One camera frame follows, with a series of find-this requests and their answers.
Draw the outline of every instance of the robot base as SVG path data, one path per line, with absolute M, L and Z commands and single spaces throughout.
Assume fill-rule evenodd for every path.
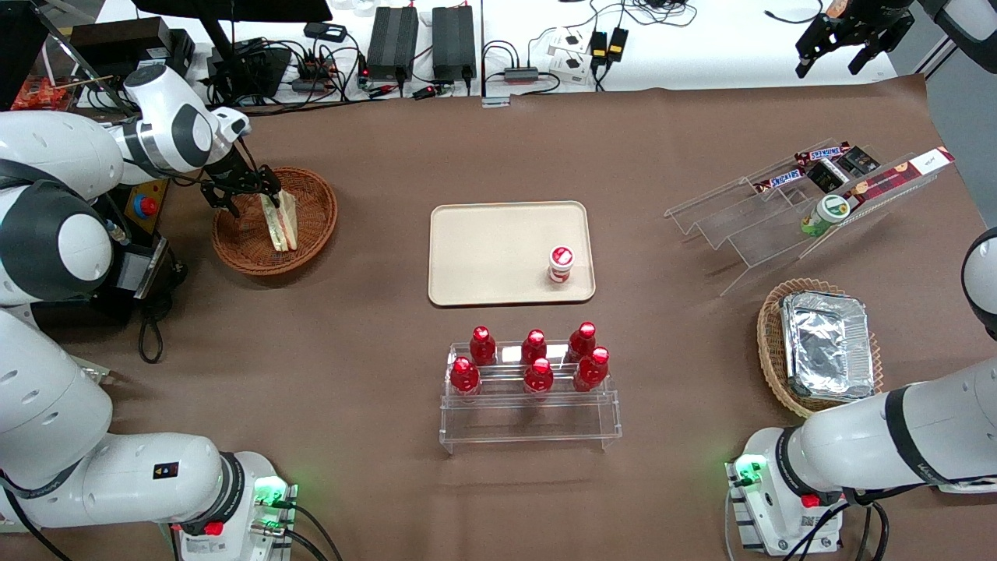
M 245 482 L 235 514 L 217 536 L 191 536 L 180 532 L 178 546 L 183 561 L 282 561 L 290 551 L 282 539 L 249 533 L 253 521 L 287 522 L 287 513 L 258 504 L 259 499 L 293 500 L 296 489 L 277 477 L 270 462 L 255 452 L 236 452 Z
M 756 432 L 745 445 L 744 454 L 726 464 L 731 485 L 734 512 L 745 549 L 764 549 L 774 557 L 783 557 L 814 529 L 814 525 L 831 507 L 805 508 L 783 480 L 776 464 L 776 442 L 783 430 L 765 428 Z M 753 485 L 734 487 L 749 470 L 757 480 Z M 814 537 L 810 553 L 831 553 L 838 548 L 841 514 L 837 514 Z

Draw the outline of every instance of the sticker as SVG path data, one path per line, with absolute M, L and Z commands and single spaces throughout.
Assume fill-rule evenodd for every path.
M 146 66 L 156 66 L 156 65 L 166 65 L 166 59 L 148 59 L 139 61 L 138 68 L 145 68 Z
M 197 554 L 208 554 L 208 553 L 220 553 L 227 549 L 225 547 L 225 542 L 217 539 L 210 538 L 187 538 L 185 540 L 186 552 L 187 553 L 197 553 Z
M 936 148 L 927 154 L 922 154 L 917 158 L 910 160 L 910 165 L 920 172 L 922 176 L 926 176 L 938 168 L 947 166 L 949 162 L 951 162 L 951 160 L 946 158 L 945 155 Z
M 180 471 L 180 462 L 158 463 L 153 466 L 153 479 L 169 479 L 176 477 Z

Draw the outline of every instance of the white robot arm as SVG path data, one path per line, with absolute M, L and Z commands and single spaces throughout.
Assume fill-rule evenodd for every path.
M 203 436 L 108 433 L 108 396 L 13 312 L 103 281 L 113 253 L 90 201 L 118 184 L 205 168 L 202 191 L 217 207 L 231 192 L 219 197 L 216 187 L 279 191 L 233 146 L 249 132 L 244 115 L 208 112 L 164 66 L 125 87 L 143 116 L 108 129 L 66 113 L 0 113 L 0 520 L 170 523 L 186 561 L 265 561 L 273 540 L 250 529 L 279 511 L 257 502 L 286 499 L 288 488 L 264 457 L 218 452 Z
M 250 132 L 245 115 L 207 111 L 162 65 L 134 72 L 125 87 L 142 117 L 107 129 L 69 113 L 0 113 L 0 307 L 66 299 L 101 284 L 112 249 L 88 202 L 120 184 L 204 168 L 211 177 L 204 196 L 231 211 L 226 189 L 279 192 L 272 172 L 251 170 L 234 147 Z
M 970 247 L 962 283 L 997 332 L 997 229 Z M 997 477 L 997 358 L 756 432 L 729 465 L 770 555 L 783 556 L 841 501 L 867 503 L 920 485 L 992 492 Z M 834 551 L 840 515 L 811 552 Z

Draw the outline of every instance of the candy bar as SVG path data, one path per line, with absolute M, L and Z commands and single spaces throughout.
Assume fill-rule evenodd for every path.
M 840 158 L 851 146 L 847 142 L 842 142 L 841 146 L 832 146 L 830 148 L 821 148 L 820 150 L 814 150 L 812 152 L 800 152 L 796 155 L 797 164 L 801 166 L 806 166 L 820 160 L 821 158 L 828 158 L 830 160 L 836 160 Z
M 803 168 L 795 168 L 792 171 L 790 171 L 788 173 L 785 173 L 785 174 L 782 174 L 780 176 L 775 176 L 775 177 L 773 177 L 771 179 L 764 180 L 763 182 L 752 184 L 752 187 L 755 188 L 755 192 L 756 193 L 764 193 L 765 191 L 768 191 L 769 189 L 775 189 L 775 188 L 781 187 L 781 186 L 783 186 L 783 185 L 785 185 L 785 184 L 787 184 L 789 182 L 793 182 L 793 181 L 796 181 L 798 179 L 801 179 L 803 176 L 804 176 L 804 169 Z

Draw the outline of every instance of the beige tray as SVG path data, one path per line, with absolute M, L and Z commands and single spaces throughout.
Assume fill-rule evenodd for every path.
M 569 246 L 567 282 L 547 277 Z M 577 201 L 443 205 L 430 216 L 429 296 L 436 305 L 583 301 L 595 294 L 588 214 Z

